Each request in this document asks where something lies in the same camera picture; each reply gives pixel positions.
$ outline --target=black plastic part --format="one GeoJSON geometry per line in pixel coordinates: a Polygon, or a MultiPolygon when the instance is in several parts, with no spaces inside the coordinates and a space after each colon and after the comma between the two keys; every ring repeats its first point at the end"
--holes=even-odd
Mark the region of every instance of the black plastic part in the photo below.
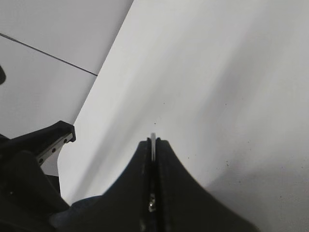
{"type": "Polygon", "coordinates": [[[130,163],[100,199],[58,232],[142,232],[147,227],[150,140],[140,142],[130,163]]]}
{"type": "Polygon", "coordinates": [[[5,137],[4,135],[0,134],[0,144],[10,140],[9,138],[5,137]]]}
{"type": "Polygon", "coordinates": [[[74,126],[59,121],[42,130],[14,139],[0,136],[0,230],[14,232],[51,232],[51,213],[69,209],[61,198],[58,178],[47,177],[37,155],[74,126]]]}
{"type": "Polygon", "coordinates": [[[2,67],[0,66],[0,85],[2,85],[6,80],[6,75],[2,67]]]}
{"type": "Polygon", "coordinates": [[[56,124],[42,130],[3,141],[3,143],[0,143],[0,155],[2,155],[2,158],[5,159],[9,158],[13,154],[25,150],[32,152],[35,156],[37,156],[58,138],[68,133],[72,133],[73,138],[70,141],[74,142],[76,140],[74,126],[69,123],[59,121],[56,124]]]}
{"type": "Polygon", "coordinates": [[[157,139],[162,232],[257,232],[202,188],[180,163],[168,141],[157,139]]]}
{"type": "Polygon", "coordinates": [[[49,182],[52,184],[54,189],[60,194],[60,183],[59,183],[59,176],[54,175],[46,175],[49,182]]]}

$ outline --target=white surface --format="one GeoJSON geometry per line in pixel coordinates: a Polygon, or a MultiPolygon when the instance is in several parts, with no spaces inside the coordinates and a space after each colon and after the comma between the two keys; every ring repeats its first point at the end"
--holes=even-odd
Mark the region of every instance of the white surface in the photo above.
{"type": "Polygon", "coordinates": [[[7,76],[0,85],[0,133],[9,138],[59,120],[73,123],[96,78],[3,37],[0,65],[7,76]]]}
{"type": "Polygon", "coordinates": [[[135,0],[58,160],[72,203],[169,140],[263,232],[309,228],[309,2],[135,0]]]}
{"type": "Polygon", "coordinates": [[[133,0],[1,0],[0,32],[98,74],[133,0]]]}

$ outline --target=gap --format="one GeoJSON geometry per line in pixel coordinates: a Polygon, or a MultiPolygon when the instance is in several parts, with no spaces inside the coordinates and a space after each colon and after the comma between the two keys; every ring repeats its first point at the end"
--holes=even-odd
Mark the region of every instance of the gap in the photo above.
{"type": "Polygon", "coordinates": [[[97,74],[94,74],[93,72],[90,72],[90,71],[88,71],[88,70],[86,70],[86,69],[83,69],[83,68],[81,68],[81,67],[76,66],[75,64],[69,63],[69,62],[67,62],[67,61],[65,61],[65,60],[63,60],[63,59],[60,59],[60,58],[55,57],[55,56],[53,56],[53,55],[50,55],[50,54],[48,54],[48,53],[46,53],[46,52],[44,52],[44,51],[41,51],[41,50],[39,50],[39,49],[37,49],[37,48],[35,48],[35,47],[30,46],[30,45],[28,45],[28,44],[25,44],[25,43],[23,43],[23,42],[20,42],[20,41],[18,41],[18,40],[16,40],[16,39],[12,38],[12,37],[10,37],[10,36],[4,35],[4,34],[2,34],[2,33],[0,33],[0,36],[2,36],[3,38],[9,39],[9,40],[11,40],[11,41],[13,41],[13,42],[16,42],[16,43],[18,43],[18,44],[21,44],[21,45],[23,45],[23,46],[26,46],[26,47],[28,47],[28,48],[31,48],[32,50],[35,50],[35,51],[37,51],[37,52],[40,52],[40,53],[42,53],[42,54],[44,54],[44,55],[47,55],[47,56],[49,56],[49,57],[52,57],[52,58],[54,58],[54,59],[56,59],[56,60],[59,60],[59,61],[61,61],[61,62],[63,62],[63,63],[66,63],[66,64],[68,64],[68,65],[70,65],[70,66],[73,66],[73,67],[75,67],[75,68],[77,68],[77,69],[80,69],[80,70],[82,70],[82,71],[84,71],[84,72],[87,72],[87,73],[92,74],[92,75],[94,75],[94,76],[98,76],[97,74]]]}

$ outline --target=black device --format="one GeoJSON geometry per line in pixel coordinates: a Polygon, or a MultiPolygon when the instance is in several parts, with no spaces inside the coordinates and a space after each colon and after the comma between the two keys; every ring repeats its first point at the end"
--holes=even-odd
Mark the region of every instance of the black device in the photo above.
{"type": "Polygon", "coordinates": [[[40,165],[74,141],[74,127],[62,121],[14,139],[0,136],[0,232],[258,231],[207,193],[154,134],[102,196],[69,207],[57,177],[40,165]]]}

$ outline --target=hole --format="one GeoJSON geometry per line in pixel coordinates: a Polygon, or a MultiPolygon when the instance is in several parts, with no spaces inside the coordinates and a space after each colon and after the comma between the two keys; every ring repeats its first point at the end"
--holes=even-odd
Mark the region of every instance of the hole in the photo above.
{"type": "Polygon", "coordinates": [[[2,67],[0,66],[0,85],[2,85],[6,80],[6,75],[2,67]]]}

